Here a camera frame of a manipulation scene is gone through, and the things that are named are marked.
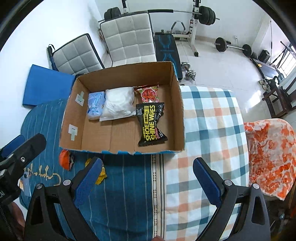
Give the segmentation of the white barbell rack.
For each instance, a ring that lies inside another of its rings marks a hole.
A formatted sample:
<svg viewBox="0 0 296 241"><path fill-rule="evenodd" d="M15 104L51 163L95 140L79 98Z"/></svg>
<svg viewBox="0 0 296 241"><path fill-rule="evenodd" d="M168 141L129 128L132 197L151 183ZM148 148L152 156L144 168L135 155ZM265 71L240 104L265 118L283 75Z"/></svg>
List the white barbell rack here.
<svg viewBox="0 0 296 241"><path fill-rule="evenodd" d="M134 14L148 13L151 17L161 16L162 24L168 22L169 27L153 28L157 34L171 34L176 40L184 39L189 43L195 57L199 56L194 47L198 24L211 26L216 21L216 13L208 6L202 6L201 1L192 1L189 11L176 9L142 9L139 11L130 11L127 1L122 1L122 8L117 6L105 11L103 19L105 21L129 16Z"/></svg>

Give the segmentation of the white soft package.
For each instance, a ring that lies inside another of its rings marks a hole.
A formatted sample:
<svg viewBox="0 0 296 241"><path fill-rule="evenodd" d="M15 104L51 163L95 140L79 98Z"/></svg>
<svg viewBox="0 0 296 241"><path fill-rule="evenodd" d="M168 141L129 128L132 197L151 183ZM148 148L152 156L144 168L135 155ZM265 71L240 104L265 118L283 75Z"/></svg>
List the white soft package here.
<svg viewBox="0 0 296 241"><path fill-rule="evenodd" d="M120 87L105 91L105 104L99 121L129 118L136 114L133 87Z"/></svg>

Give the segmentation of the barbell on floor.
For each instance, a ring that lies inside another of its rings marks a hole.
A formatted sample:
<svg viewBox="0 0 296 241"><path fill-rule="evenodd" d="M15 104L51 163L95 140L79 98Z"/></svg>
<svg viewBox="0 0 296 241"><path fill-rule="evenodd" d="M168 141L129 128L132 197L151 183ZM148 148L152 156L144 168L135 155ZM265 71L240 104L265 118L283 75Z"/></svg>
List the barbell on floor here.
<svg viewBox="0 0 296 241"><path fill-rule="evenodd" d="M214 43L218 52L225 52L228 48L238 49L243 52L246 57L250 57L252 55L252 48L248 44L244 44L242 47L236 47L231 45L229 41L226 41L222 37L218 37Z"/></svg>

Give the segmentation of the orange snack bag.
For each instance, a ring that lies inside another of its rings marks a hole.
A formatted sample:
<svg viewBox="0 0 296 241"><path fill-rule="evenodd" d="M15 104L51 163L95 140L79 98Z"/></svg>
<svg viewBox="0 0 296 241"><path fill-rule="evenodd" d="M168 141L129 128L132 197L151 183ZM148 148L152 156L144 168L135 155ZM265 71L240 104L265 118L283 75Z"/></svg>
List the orange snack bag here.
<svg viewBox="0 0 296 241"><path fill-rule="evenodd" d="M69 150L63 149L59 155L59 164L63 169L70 171L74 164L74 155Z"/></svg>

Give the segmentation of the black weight bench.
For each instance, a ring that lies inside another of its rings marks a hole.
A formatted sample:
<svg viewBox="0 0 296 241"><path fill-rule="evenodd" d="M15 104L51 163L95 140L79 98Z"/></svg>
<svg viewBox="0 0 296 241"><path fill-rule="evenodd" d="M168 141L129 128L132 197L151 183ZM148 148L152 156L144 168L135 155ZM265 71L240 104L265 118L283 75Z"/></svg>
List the black weight bench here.
<svg viewBox="0 0 296 241"><path fill-rule="evenodd" d="M176 77L179 81L183 78L180 56L175 38L172 34L155 33L154 43L157 61L173 63Z"/></svg>

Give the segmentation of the blue striped blanket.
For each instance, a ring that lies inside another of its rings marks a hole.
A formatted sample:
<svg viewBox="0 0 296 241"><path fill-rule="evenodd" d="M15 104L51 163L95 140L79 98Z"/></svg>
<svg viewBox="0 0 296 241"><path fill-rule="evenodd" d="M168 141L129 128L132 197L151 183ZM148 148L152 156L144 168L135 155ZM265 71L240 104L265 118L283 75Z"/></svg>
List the blue striped blanket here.
<svg viewBox="0 0 296 241"><path fill-rule="evenodd" d="M34 107L22 136L40 133L46 148L24 168L21 204L28 210L25 240L152 240L152 158L72 151L59 162L66 100Z"/></svg>

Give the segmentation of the dark wooden stool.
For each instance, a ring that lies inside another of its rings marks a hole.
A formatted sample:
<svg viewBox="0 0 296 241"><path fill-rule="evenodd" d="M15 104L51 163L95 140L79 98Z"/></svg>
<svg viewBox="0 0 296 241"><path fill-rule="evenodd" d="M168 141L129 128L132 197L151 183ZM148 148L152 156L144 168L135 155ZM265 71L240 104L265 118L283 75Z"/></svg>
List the dark wooden stool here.
<svg viewBox="0 0 296 241"><path fill-rule="evenodd" d="M271 90L270 92L264 92L262 99L263 101L266 101L271 118L282 118L286 114L295 110L295 105L292 105L292 103L295 102L295 90L291 93L288 93L292 87L295 87L295 78L286 89L281 86L277 86L277 81L277 76L268 80L267 83L271 84ZM273 108L273 103L277 102L278 100L280 101L282 111L276 114Z"/></svg>

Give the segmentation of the red floral snack pack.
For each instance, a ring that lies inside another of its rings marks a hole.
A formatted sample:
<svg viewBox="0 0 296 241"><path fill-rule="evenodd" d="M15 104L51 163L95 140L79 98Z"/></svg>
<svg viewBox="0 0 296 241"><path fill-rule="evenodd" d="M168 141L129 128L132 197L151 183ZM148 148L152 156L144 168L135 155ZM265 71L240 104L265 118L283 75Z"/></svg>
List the red floral snack pack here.
<svg viewBox="0 0 296 241"><path fill-rule="evenodd" d="M134 91L140 95L143 103L159 102L158 85L143 85L134 88Z"/></svg>

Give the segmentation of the orange floral cloth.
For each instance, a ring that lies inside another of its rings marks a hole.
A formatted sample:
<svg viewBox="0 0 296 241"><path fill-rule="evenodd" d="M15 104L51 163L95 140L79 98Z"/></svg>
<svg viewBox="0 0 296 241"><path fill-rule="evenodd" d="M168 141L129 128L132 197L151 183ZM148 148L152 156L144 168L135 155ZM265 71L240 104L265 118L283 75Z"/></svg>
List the orange floral cloth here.
<svg viewBox="0 0 296 241"><path fill-rule="evenodd" d="M249 185L285 200L295 181L295 132L285 120L244 123L249 154Z"/></svg>

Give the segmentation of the light blue tissue pack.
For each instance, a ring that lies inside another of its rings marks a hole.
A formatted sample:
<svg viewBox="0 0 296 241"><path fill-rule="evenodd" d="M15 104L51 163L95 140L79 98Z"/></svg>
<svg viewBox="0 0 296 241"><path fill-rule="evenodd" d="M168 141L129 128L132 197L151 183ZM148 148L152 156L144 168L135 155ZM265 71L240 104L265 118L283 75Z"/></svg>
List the light blue tissue pack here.
<svg viewBox="0 0 296 241"><path fill-rule="evenodd" d="M89 120L98 120L103 112L105 104L105 92L93 92L88 96L88 111L87 116Z"/></svg>

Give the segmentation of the grey quilted cushion right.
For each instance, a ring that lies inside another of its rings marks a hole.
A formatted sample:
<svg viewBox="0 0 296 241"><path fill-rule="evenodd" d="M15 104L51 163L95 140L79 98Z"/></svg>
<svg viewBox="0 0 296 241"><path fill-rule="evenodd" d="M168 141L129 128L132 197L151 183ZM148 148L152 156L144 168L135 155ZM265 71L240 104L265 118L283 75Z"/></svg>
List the grey quilted cushion right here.
<svg viewBox="0 0 296 241"><path fill-rule="evenodd" d="M149 13L104 21L100 29L113 67L157 60Z"/></svg>

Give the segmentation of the cardboard box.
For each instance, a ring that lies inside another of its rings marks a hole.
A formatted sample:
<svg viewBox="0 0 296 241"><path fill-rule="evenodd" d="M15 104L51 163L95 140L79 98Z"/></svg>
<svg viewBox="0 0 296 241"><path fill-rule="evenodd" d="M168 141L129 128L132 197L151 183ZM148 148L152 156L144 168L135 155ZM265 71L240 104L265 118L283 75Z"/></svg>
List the cardboard box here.
<svg viewBox="0 0 296 241"><path fill-rule="evenodd" d="M79 76L66 105L59 145L131 155L184 150L183 102L173 64L127 64Z"/></svg>

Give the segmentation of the black shoe shine wipes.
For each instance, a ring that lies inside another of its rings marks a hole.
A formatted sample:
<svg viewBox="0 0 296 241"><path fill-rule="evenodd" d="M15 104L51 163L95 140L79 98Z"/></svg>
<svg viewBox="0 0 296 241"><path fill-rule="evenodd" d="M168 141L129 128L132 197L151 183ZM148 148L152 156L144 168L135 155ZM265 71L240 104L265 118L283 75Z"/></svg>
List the black shoe shine wipes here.
<svg viewBox="0 0 296 241"><path fill-rule="evenodd" d="M139 147L158 145L168 140L167 136L157 127L159 119L164 114L164 107L164 102L140 103L136 105L137 119L142 132L138 142Z"/></svg>

